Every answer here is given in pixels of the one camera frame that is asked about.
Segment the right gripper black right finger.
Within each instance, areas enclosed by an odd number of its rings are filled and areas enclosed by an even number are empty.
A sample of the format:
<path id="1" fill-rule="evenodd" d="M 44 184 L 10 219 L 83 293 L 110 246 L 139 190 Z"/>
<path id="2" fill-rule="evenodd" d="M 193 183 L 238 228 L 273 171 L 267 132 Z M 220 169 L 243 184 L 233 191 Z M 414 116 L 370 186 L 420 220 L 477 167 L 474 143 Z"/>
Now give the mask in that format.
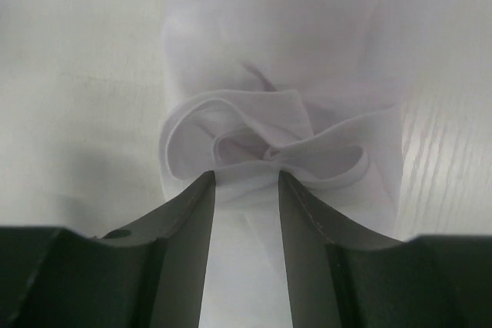
<path id="1" fill-rule="evenodd" d="M 292 323 L 296 327 L 489 327 L 491 239 L 399 241 L 278 178 Z"/>

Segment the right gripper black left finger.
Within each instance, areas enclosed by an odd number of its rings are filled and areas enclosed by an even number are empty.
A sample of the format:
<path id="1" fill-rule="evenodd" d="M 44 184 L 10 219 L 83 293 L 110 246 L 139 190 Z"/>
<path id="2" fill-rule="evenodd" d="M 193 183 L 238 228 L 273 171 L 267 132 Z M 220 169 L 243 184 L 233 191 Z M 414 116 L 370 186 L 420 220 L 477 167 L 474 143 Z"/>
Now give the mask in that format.
<path id="1" fill-rule="evenodd" d="M 3 327 L 196 327 L 215 175 L 103 237 L 1 229 Z"/>

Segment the white t shirt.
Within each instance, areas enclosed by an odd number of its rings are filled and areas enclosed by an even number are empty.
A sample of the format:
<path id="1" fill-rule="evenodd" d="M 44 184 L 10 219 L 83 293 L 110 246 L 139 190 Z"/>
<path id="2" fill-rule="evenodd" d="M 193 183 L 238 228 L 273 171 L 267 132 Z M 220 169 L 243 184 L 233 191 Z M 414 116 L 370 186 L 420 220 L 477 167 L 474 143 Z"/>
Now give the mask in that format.
<path id="1" fill-rule="evenodd" d="M 401 95 L 449 1 L 164 0 L 163 191 L 217 183 L 200 326 L 291 326 L 280 171 L 393 233 Z"/>

